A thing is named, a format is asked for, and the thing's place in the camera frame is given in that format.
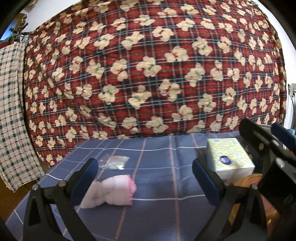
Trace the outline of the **green white checkered cloth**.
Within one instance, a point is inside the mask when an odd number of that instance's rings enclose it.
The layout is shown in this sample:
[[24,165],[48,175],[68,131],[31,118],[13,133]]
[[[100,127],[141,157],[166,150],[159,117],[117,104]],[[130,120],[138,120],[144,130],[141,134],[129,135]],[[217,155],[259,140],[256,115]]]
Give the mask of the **green white checkered cloth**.
[[25,46],[20,42],[1,49],[1,178],[12,192],[45,173],[25,124]]

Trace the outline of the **clear plastic bag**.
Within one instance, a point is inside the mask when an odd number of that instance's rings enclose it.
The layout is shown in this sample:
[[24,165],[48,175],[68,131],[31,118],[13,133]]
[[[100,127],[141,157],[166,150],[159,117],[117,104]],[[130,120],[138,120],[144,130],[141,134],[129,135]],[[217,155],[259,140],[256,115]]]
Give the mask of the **clear plastic bag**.
[[126,156],[111,156],[106,154],[98,160],[98,166],[99,168],[108,170],[124,170],[129,159]]

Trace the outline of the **window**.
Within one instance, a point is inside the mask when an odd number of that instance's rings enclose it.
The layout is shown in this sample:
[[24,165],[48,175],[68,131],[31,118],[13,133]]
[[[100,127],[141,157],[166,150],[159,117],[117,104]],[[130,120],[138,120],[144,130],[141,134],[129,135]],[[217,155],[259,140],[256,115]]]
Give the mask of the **window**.
[[12,35],[12,32],[10,29],[14,29],[17,23],[18,23],[18,19],[14,19],[10,23],[10,25],[7,27],[7,29],[5,30],[4,34],[1,37],[1,41],[5,41],[6,39],[8,39]]

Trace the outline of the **blue plaid tablecloth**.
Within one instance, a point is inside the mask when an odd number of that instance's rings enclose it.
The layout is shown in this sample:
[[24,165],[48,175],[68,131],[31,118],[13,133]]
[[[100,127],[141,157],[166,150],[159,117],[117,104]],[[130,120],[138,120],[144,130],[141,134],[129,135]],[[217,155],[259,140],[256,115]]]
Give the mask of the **blue plaid tablecloth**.
[[89,158],[127,156],[121,171],[99,171],[100,180],[119,174],[134,177],[132,206],[104,204],[79,209],[78,214],[97,240],[193,240],[209,219],[211,206],[192,172],[192,162],[204,154],[214,134],[193,134],[78,144],[41,180],[54,186],[79,170]]

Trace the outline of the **wooden coat rack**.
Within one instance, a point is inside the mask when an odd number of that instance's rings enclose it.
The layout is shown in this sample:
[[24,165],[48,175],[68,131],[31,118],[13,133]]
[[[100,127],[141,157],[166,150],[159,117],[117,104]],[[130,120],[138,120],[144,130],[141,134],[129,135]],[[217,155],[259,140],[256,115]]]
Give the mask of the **wooden coat rack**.
[[23,34],[23,30],[27,27],[28,23],[27,14],[19,13],[15,19],[12,21],[12,26],[9,28],[11,35],[9,41],[11,44],[14,42],[20,42],[22,36],[26,35]]

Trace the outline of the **red plaid bear blanket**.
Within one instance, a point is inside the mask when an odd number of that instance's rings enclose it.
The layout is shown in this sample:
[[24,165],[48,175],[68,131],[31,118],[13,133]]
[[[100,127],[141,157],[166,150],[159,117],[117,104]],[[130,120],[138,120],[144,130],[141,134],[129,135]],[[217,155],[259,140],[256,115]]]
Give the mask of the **red plaid bear blanket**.
[[253,1],[80,1],[26,47],[25,106],[50,166],[89,139],[282,123],[281,43]]

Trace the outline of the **white pink-trimmed towel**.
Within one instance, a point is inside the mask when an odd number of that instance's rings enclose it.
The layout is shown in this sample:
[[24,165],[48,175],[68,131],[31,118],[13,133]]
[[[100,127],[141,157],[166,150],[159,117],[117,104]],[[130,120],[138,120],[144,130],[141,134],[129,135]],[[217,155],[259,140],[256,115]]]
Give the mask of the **white pink-trimmed towel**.
[[104,203],[117,206],[132,205],[137,186],[130,175],[117,175],[102,182],[93,181],[86,192],[80,207],[94,208]]

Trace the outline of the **wall power socket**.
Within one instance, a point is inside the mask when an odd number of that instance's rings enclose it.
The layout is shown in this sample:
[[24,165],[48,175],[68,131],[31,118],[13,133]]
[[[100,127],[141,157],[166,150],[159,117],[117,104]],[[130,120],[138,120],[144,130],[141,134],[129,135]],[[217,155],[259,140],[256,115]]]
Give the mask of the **wall power socket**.
[[289,93],[289,95],[291,95],[292,97],[295,96],[295,94],[296,94],[296,84],[295,84],[295,83],[288,84],[288,93]]

